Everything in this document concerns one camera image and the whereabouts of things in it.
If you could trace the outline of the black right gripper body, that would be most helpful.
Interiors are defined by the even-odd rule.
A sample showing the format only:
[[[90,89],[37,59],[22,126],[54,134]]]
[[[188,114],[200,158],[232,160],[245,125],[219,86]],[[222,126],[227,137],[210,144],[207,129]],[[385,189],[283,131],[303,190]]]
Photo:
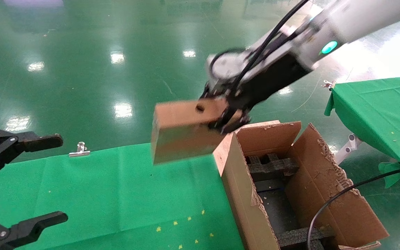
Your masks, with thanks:
[[[221,55],[221,84],[230,89],[227,106],[241,110],[252,109],[313,70],[313,64],[301,62],[296,55],[282,54],[272,61],[260,61],[239,77],[247,58],[248,54]]]

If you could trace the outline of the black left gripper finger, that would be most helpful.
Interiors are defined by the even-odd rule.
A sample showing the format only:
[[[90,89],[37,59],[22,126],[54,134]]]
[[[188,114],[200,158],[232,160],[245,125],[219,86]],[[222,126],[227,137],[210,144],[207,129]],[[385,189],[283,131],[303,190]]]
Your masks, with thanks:
[[[44,229],[65,223],[67,220],[68,215],[66,213],[56,211],[23,220],[10,228],[0,224],[0,250],[14,250],[36,242]]]
[[[0,170],[23,152],[36,152],[63,145],[60,134],[38,136],[34,132],[11,133],[0,130]]]

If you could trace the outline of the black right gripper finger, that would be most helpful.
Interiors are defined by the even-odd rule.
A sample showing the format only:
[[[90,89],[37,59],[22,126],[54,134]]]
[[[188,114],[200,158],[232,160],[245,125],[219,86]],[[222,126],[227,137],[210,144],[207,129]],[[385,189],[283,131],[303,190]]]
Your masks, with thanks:
[[[229,134],[247,125],[251,118],[249,112],[251,109],[237,109],[228,106],[218,120],[210,122],[208,129],[216,130],[219,134]]]
[[[229,95],[229,87],[220,85],[214,87],[211,85],[205,85],[202,94],[200,95],[200,104],[207,104],[209,102],[215,101],[221,104],[228,104],[227,96]]]

